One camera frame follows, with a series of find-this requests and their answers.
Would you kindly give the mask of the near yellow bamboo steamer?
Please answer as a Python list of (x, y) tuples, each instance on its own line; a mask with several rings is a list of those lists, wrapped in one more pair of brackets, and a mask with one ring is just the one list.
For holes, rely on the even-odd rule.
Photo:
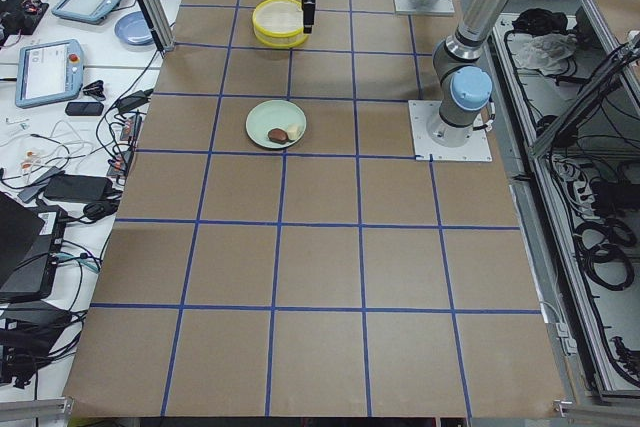
[(252, 25), (259, 42), (270, 48), (294, 48), (306, 42), (303, 11), (298, 0), (265, 0), (252, 13)]

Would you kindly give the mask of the white bun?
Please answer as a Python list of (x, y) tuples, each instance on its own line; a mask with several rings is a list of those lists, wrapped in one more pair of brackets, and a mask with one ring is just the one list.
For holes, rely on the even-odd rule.
[(299, 124), (291, 124), (285, 129), (285, 133), (289, 141), (296, 141), (302, 135), (302, 126)]

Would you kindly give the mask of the blue plate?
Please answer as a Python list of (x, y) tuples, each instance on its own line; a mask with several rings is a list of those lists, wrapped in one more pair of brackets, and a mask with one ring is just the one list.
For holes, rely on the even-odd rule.
[(132, 46), (144, 46), (154, 42), (141, 11), (132, 12), (119, 19), (114, 26), (114, 33), (119, 40)]

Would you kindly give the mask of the near teach pendant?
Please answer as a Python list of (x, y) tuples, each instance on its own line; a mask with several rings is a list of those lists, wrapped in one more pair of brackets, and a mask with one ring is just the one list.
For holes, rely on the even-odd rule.
[(23, 47), (15, 105), (28, 109), (76, 99), (83, 85), (84, 52), (75, 39)]

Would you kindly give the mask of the black laptop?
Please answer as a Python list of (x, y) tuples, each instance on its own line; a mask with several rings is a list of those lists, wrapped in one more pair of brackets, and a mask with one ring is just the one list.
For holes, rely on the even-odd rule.
[(1, 301), (29, 302), (52, 291), (65, 232), (59, 206), (25, 207), (1, 195)]

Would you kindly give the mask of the crumpled white cloth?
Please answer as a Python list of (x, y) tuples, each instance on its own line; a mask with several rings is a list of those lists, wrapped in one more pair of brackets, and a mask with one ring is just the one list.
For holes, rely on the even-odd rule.
[(518, 68), (538, 70), (544, 75), (560, 74), (576, 49), (573, 36), (551, 33), (526, 42), (514, 55), (514, 62)]

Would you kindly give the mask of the mint green plate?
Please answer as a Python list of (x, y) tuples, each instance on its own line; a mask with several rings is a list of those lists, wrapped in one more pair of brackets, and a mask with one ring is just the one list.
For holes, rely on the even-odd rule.
[[(299, 139), (286, 144), (269, 141), (267, 136), (269, 130), (273, 128), (285, 130), (291, 124), (302, 126), (302, 135)], [(268, 100), (258, 104), (248, 113), (245, 122), (245, 130), (249, 138), (255, 144), (267, 149), (281, 149), (295, 144), (304, 135), (306, 127), (307, 119), (303, 110), (286, 100)]]

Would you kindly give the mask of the brown bun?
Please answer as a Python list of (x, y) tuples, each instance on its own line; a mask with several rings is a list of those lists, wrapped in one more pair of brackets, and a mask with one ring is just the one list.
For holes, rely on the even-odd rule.
[(286, 144), (289, 142), (288, 133), (280, 128), (273, 128), (269, 130), (267, 136), (270, 142), (277, 144)]

